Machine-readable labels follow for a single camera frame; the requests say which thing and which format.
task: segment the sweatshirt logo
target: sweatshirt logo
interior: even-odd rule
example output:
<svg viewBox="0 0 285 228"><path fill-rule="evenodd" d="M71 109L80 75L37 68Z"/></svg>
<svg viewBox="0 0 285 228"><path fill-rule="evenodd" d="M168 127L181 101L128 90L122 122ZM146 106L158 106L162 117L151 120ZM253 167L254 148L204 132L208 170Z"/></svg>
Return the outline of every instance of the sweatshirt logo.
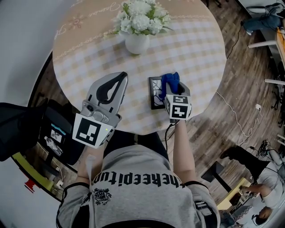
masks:
<svg viewBox="0 0 285 228"><path fill-rule="evenodd" d="M106 205L109 201L112 195L109 193L109 189L98 189L95 188L93 191L94 198L96 200L96 205Z"/></svg>

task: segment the black shoe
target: black shoe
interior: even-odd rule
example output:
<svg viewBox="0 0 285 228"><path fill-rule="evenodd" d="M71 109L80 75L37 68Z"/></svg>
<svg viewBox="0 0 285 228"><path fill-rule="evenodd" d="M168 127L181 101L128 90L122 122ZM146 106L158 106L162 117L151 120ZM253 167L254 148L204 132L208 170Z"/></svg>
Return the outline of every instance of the black shoe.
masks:
<svg viewBox="0 0 285 228"><path fill-rule="evenodd" d="M235 150L236 148L235 147L230 147L228 148L227 150L225 150L223 153L221 153L220 155L220 159L224 159L226 157L229 157L230 154Z"/></svg>

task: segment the round table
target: round table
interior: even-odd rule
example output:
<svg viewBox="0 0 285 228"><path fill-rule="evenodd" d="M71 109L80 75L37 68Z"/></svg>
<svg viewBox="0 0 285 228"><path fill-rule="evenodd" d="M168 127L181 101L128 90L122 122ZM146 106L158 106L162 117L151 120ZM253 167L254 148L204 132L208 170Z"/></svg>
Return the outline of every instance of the round table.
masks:
<svg viewBox="0 0 285 228"><path fill-rule="evenodd" d="M127 51L124 38L110 34L112 18L123 0L77 0L55 35L53 65L64 94L80 111L93 82L125 71L129 82L119 110L117 129L149 134L166 129L165 110L151 110L148 77L178 72L191 92L191 117L208 106L221 82L226 63L220 28L200 0L159 0L169 11L174 31L150 36L146 53Z"/></svg>

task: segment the black pants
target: black pants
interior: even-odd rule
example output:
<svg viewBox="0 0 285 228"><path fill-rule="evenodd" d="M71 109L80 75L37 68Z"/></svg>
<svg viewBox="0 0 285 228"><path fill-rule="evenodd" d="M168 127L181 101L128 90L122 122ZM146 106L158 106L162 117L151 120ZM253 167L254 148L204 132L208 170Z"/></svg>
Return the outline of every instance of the black pants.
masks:
<svg viewBox="0 0 285 228"><path fill-rule="evenodd" d="M255 182L262 171L269 164L268 161L260 161L257 157L253 156L251 153L247 152L241 147L231 147L228 151L229 158L237 160L240 164L245 165L253 176Z"/></svg>
<svg viewBox="0 0 285 228"><path fill-rule="evenodd" d="M156 132L147 135L138 135L138 144L157 152L169 161L167 152L159 138L159 135ZM103 157L106 157L109 153L116 149L132 145L134 145L133 133L115 130L106 149L104 150Z"/></svg>

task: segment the flower arrangement in vase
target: flower arrangement in vase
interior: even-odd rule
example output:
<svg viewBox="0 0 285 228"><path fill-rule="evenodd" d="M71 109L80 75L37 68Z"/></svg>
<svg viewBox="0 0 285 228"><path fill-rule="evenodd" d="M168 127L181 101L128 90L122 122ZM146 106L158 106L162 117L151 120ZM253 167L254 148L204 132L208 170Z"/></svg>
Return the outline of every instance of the flower arrangement in vase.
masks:
<svg viewBox="0 0 285 228"><path fill-rule="evenodd" d="M126 37L126 48L141 54L149 48L149 35L166 33L170 29L168 11L155 0L128 0L122 3L123 11L113 19L114 34Z"/></svg>

